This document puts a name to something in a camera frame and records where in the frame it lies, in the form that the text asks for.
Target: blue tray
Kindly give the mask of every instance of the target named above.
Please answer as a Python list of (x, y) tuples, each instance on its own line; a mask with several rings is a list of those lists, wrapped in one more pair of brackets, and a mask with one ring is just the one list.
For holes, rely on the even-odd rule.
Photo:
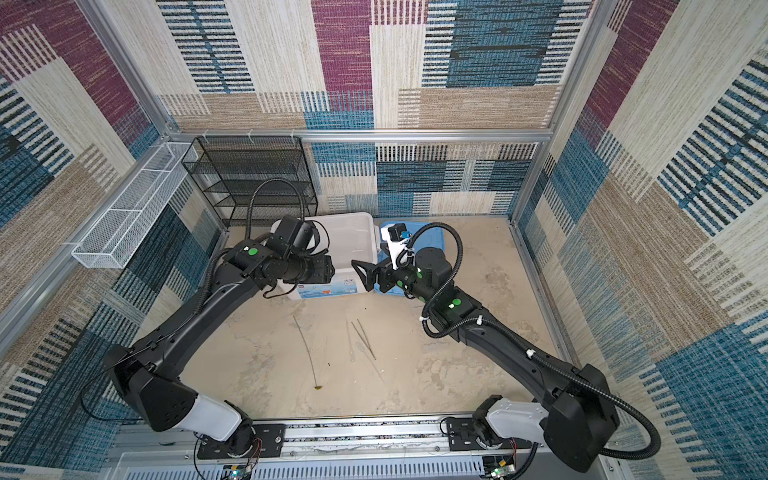
[[(406, 225), (406, 229), (413, 235), (416, 233), (416, 231), (424, 227), (427, 222), (408, 222), (405, 220), (397, 220), (397, 219), (391, 219), (391, 220), (382, 220), (381, 226), (389, 225), (390, 223), (404, 223)], [(443, 236), (442, 228), (431, 228), (424, 232), (417, 240), (416, 245), (413, 246), (413, 249), (415, 251), (419, 251), (420, 249), (424, 247), (437, 247), (440, 250), (445, 249), (445, 237)], [(379, 252), (379, 262), (384, 260), (386, 258), (386, 252), (384, 250)], [(377, 283), (374, 288), (377, 292), (379, 292), (379, 284)], [(399, 286), (394, 286), (389, 292), (384, 293), (384, 295), (400, 295), (405, 296), (405, 294), (402, 292), (402, 289)]]

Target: black wire mesh rack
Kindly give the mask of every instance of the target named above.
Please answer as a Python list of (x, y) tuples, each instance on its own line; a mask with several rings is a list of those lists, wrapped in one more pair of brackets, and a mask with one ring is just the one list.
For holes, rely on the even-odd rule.
[[(184, 157), (184, 168), (227, 227), (246, 223), (254, 190), (270, 178), (284, 178), (304, 197), (306, 213), (317, 214), (317, 194), (301, 140), (295, 137), (197, 137), (196, 156)], [(282, 182), (267, 184), (253, 203), (251, 224), (269, 226), (283, 215), (299, 216), (299, 199)]]

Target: red wire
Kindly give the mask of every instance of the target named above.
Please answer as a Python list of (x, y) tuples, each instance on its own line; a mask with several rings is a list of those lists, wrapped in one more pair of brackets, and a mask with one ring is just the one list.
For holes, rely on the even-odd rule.
[(248, 468), (248, 465), (250, 465), (250, 461), (253, 459), (253, 456), (256, 454), (256, 452), (259, 452), (259, 455), (256, 457), (256, 461), (253, 464), (255, 465), (256, 463), (259, 463), (259, 459), (261, 458), (261, 439), (257, 437), (253, 443), (256, 444), (254, 446), (255, 449), (253, 450), (253, 453), (250, 454), (250, 457), (248, 457), (248, 462), (245, 464), (246, 468)]

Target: white wire mesh basket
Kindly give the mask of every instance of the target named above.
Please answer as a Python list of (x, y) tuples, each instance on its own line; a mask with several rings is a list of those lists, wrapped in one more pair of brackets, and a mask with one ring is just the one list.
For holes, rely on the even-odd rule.
[(197, 152), (189, 146), (167, 142), (158, 148), (72, 256), (86, 268), (125, 268), (187, 175), (182, 158), (197, 161)]

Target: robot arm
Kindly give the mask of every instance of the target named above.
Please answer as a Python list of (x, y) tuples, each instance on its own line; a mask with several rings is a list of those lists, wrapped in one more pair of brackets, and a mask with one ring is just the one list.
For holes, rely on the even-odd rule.
[[(413, 252), (416, 238), (434, 227), (445, 228), (454, 235), (458, 247), (455, 266), (438, 248)], [(431, 223), (411, 236), (405, 224), (398, 223), (383, 227), (382, 238), (386, 241), (382, 248), (391, 253), (389, 257), (378, 264), (353, 261), (366, 290), (372, 290), (375, 283), (382, 292), (399, 286), (408, 298), (421, 300), (425, 307), (419, 320), (427, 335), (451, 336), (484, 353), (515, 377), (541, 406), (529, 408), (492, 396), (473, 417), (475, 433), (482, 444), (499, 445), (502, 439), (512, 436), (533, 442), (543, 439), (560, 460), (578, 472), (586, 472), (598, 454), (642, 459), (658, 452), (660, 437), (653, 424), (610, 394), (600, 370), (588, 364), (578, 369), (540, 350), (453, 283), (463, 247), (450, 226)], [(430, 329), (428, 321), (438, 332)], [(622, 452), (604, 448), (619, 426), (617, 406), (648, 431), (651, 441), (645, 449)], [(525, 432), (520, 430), (521, 419), (528, 419)]]
[[(454, 233), (461, 252), (458, 234), (447, 225), (439, 226)], [(424, 248), (414, 254), (412, 246), (423, 230), (409, 237), (403, 224), (382, 229), (389, 245), (400, 245), (388, 251), (398, 253), (378, 264), (353, 261), (353, 267), (368, 291), (375, 283), (383, 292), (397, 285), (409, 298), (425, 302), (420, 320), (428, 335), (451, 336), (483, 352), (533, 394), (538, 404), (529, 407), (499, 396), (483, 403), (473, 421), (485, 445), (498, 445), (513, 436), (543, 441), (579, 472), (586, 472), (598, 454), (641, 459), (658, 451), (660, 440), (653, 425), (608, 393), (599, 370), (590, 365), (577, 369), (542, 352), (454, 285), (461, 255), (452, 267), (440, 249)], [(248, 415), (228, 402), (195, 392), (181, 383), (179, 375), (208, 336), (258, 291), (267, 286), (274, 289), (281, 279), (293, 284), (330, 282), (331, 259), (325, 251), (308, 251), (312, 237), (317, 245), (319, 234), (310, 222), (286, 216), (275, 233), (245, 239), (214, 256), (203, 286), (177, 312), (133, 346), (115, 346), (104, 357), (104, 371), (118, 395), (155, 431), (179, 427), (199, 432), (222, 457), (238, 458), (250, 452), (256, 433)], [(215, 268), (222, 257), (222, 265)], [(438, 332), (431, 331), (429, 320)], [(619, 426), (616, 406), (650, 433), (648, 447), (637, 452), (604, 448)]]
[[(214, 256), (203, 286), (168, 320), (131, 347), (114, 346), (104, 356), (118, 395), (157, 432), (180, 427), (219, 442), (229, 456), (248, 452), (253, 444), (248, 416), (195, 392), (179, 375), (210, 334), (260, 290), (274, 289), (277, 280), (330, 282), (331, 257), (325, 250), (309, 252), (312, 238), (317, 245), (312, 223), (286, 216), (264, 244), (245, 239)], [(223, 263), (215, 268), (220, 257)]]

